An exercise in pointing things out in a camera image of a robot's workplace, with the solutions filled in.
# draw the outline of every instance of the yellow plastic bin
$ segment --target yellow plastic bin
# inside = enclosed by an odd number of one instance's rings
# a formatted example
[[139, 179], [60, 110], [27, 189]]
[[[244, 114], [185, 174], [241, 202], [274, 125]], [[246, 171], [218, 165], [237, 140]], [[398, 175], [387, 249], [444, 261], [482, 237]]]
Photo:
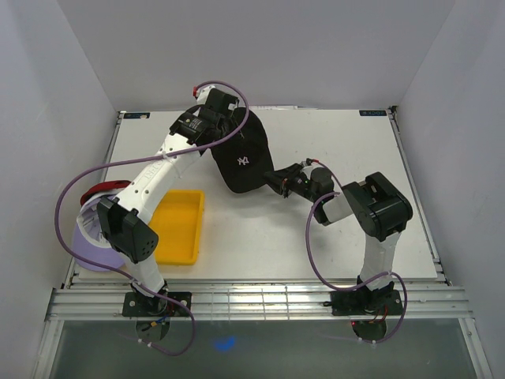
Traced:
[[166, 193], [149, 226], [159, 236], [155, 259], [160, 265], [193, 265], [198, 258], [205, 194], [173, 189]]

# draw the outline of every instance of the black mounting plate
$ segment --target black mounting plate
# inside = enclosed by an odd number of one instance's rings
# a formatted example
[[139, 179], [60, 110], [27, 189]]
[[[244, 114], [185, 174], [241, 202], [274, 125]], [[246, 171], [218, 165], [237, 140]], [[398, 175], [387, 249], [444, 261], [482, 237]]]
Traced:
[[[325, 306], [331, 306], [331, 314], [333, 316], [357, 316], [370, 314], [370, 310], [366, 309], [366, 305], [357, 300], [357, 291], [330, 292], [330, 302], [325, 302]], [[381, 303], [381, 309], [387, 306], [387, 315], [399, 316], [403, 312], [402, 300], [400, 293], [396, 290], [391, 291], [384, 297]]]
[[[177, 300], [178, 302], [186, 301], [186, 306], [191, 309], [191, 292], [167, 292], [166, 296]], [[128, 292], [125, 295], [125, 301], [123, 302], [122, 315], [124, 317], [163, 317], [168, 315], [169, 317], [187, 317], [188, 314], [180, 306], [176, 306], [169, 302], [166, 305], [166, 312], [162, 312], [158, 315], [154, 315], [145, 310], [142, 306], [138, 304], [133, 292]]]

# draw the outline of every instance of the white wall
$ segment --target white wall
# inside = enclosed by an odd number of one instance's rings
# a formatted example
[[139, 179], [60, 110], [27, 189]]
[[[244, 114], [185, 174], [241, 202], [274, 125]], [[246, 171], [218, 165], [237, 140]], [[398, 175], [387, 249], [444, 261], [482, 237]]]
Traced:
[[[0, 377], [29, 377], [69, 260], [54, 204], [103, 160], [115, 112], [55, 0], [0, 1]], [[65, 236], [80, 184], [65, 208]]]
[[253, 104], [389, 107], [454, 0], [58, 0], [119, 110], [189, 105], [220, 79]]
[[399, 112], [443, 266], [466, 287], [494, 376], [505, 377], [503, 1], [456, 2]]

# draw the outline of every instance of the aluminum frame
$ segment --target aluminum frame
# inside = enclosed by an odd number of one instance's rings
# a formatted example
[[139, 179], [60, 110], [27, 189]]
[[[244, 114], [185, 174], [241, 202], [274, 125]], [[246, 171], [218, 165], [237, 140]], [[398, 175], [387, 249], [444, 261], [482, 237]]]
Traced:
[[[114, 144], [125, 112], [118, 113], [114, 134], [105, 161], [110, 161]], [[457, 318], [468, 348], [476, 375], [492, 377], [484, 350], [475, 329], [473, 312], [463, 287], [448, 285], [440, 258], [432, 239], [413, 178], [406, 161], [405, 151], [394, 114], [387, 110], [391, 128], [398, 143], [406, 173], [412, 187], [417, 209], [428, 244], [434, 257], [437, 278], [432, 281], [415, 281], [407, 284], [409, 303], [406, 318]], [[75, 260], [72, 259], [63, 283], [63, 289], [54, 290], [47, 312], [47, 321], [39, 348], [39, 355], [32, 377], [49, 377], [56, 357], [65, 321], [131, 321], [121, 316], [124, 294], [129, 285], [126, 281], [82, 281], [78, 278]], [[338, 285], [352, 285], [340, 281]], [[329, 290], [316, 282], [254, 283], [254, 282], [182, 282], [170, 284], [172, 291], [193, 293], [192, 311], [198, 321], [274, 321], [274, 320], [349, 320], [351, 317], [334, 317], [331, 308], [323, 307], [329, 299]]]

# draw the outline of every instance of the white tabletop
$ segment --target white tabletop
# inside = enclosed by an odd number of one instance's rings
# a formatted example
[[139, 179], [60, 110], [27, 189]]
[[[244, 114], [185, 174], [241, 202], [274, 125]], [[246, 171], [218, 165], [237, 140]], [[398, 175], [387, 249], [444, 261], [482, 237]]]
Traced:
[[[275, 169], [307, 157], [327, 164], [342, 184], [381, 171], [411, 202], [414, 213], [398, 242], [394, 271], [410, 280], [436, 277], [427, 238], [388, 117], [358, 111], [255, 110], [267, 131]], [[122, 120], [111, 161], [153, 155], [180, 112], [152, 112]], [[133, 179], [141, 165], [114, 167], [107, 180]], [[210, 152], [174, 187], [205, 192], [200, 254], [193, 266], [162, 265], [167, 279], [314, 280], [305, 250], [311, 204], [283, 199], [266, 186], [238, 195], [226, 187]], [[365, 254], [365, 234], [353, 216], [323, 227], [312, 222], [315, 261], [328, 279], [354, 279]], [[81, 280], [119, 277], [81, 269]]]

